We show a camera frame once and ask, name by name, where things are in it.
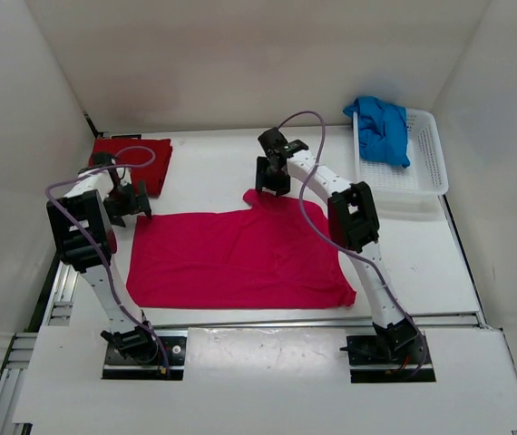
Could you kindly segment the dark red t-shirt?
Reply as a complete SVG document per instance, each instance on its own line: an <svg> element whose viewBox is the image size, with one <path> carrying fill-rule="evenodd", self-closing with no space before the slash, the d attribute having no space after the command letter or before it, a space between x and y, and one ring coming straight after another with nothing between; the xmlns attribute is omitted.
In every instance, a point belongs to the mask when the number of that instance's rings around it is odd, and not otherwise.
<svg viewBox="0 0 517 435"><path fill-rule="evenodd" d="M170 139L96 139L89 164L93 165L93 155L97 152L106 152L115 156L117 163L130 165L144 164L155 156L153 161L145 167L130 168L130 173L135 190L138 190L139 182L143 181L148 196L158 198L170 166L172 151Z"/></svg>

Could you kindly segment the pink t-shirt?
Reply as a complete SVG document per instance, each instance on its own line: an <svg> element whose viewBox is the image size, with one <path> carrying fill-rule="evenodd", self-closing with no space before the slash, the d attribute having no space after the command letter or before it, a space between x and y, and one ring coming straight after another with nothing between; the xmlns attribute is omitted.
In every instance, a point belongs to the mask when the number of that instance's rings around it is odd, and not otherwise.
<svg viewBox="0 0 517 435"><path fill-rule="evenodd" d="M247 208L139 217L127 289L137 305L171 309L349 307L356 291L338 252L317 235L313 202L248 190Z"/></svg>

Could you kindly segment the blue t-shirt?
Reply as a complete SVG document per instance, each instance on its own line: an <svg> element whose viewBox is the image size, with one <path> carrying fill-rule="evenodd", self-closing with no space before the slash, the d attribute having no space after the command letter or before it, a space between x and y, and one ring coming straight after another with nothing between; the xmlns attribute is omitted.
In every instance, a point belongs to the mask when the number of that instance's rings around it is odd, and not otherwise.
<svg viewBox="0 0 517 435"><path fill-rule="evenodd" d="M357 120L359 155L364 160L407 169L407 111L376 97L356 98L343 113Z"/></svg>

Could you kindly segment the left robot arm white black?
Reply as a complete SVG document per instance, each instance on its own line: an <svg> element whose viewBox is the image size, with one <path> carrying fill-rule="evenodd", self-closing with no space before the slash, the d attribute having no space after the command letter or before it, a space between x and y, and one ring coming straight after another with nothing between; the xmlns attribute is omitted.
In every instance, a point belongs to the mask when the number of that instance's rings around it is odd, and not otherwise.
<svg viewBox="0 0 517 435"><path fill-rule="evenodd" d="M154 159L150 156L147 163ZM151 217L145 182L132 184L132 170L147 163L122 163L120 156L95 152L75 179L45 189L57 255L87 282L109 319L101 337L121 356L139 363L155 358L159 342L115 264L114 229L125 227L127 216Z"/></svg>

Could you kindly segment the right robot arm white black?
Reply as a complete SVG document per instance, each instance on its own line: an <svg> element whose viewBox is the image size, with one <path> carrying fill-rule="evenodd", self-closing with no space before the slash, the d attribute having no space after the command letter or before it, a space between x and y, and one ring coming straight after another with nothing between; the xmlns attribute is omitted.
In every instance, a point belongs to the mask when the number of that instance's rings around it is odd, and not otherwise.
<svg viewBox="0 0 517 435"><path fill-rule="evenodd" d="M379 244L380 223L371 188L339 177L318 161L307 144L289 141L278 128L258 136L265 155L257 159L256 190L278 196L289 193L290 182L302 182L299 194L310 189L327 203L328 234L325 236L307 215L303 198L299 209L323 240L350 258L366 294L376 332L376 353L394 363L413 354L417 346L421 362L428 356L425 338L401 306L385 269Z"/></svg>

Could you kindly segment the white plastic basket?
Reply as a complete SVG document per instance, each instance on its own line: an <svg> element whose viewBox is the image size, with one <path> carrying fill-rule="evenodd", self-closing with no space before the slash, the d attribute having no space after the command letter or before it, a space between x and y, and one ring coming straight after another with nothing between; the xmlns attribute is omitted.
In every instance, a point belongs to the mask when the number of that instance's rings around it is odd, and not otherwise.
<svg viewBox="0 0 517 435"><path fill-rule="evenodd" d="M434 116L415 109L406 111L407 157L404 169L371 162L359 154L358 120L353 120L356 180L366 182L375 198L412 202L442 196L448 191L444 154Z"/></svg>

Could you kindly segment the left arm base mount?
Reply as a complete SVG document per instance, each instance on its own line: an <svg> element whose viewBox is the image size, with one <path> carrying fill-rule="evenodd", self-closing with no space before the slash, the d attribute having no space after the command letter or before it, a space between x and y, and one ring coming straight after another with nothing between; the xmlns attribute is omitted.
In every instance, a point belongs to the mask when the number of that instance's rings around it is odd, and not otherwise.
<svg viewBox="0 0 517 435"><path fill-rule="evenodd" d="M130 333L108 333L102 378L125 381L181 381L187 355L187 334L160 333L160 346L149 334L136 327Z"/></svg>

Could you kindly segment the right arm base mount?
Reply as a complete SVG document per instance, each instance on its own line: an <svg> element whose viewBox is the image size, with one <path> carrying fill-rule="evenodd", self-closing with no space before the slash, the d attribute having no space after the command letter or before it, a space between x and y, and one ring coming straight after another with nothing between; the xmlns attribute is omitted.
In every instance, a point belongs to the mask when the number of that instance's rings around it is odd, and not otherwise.
<svg viewBox="0 0 517 435"><path fill-rule="evenodd" d="M349 335L339 351L347 355L352 384L436 382L424 334L392 356L374 335Z"/></svg>

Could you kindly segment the aluminium frame rail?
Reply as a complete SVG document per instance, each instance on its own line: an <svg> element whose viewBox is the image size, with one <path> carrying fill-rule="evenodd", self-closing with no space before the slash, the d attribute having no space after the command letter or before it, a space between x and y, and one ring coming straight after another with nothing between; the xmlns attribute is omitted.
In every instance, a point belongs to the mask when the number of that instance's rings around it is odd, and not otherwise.
<svg viewBox="0 0 517 435"><path fill-rule="evenodd" d="M0 377L15 336L39 331L72 272L58 263L45 212L47 185L74 176L87 161L87 130L0 131Z"/></svg>

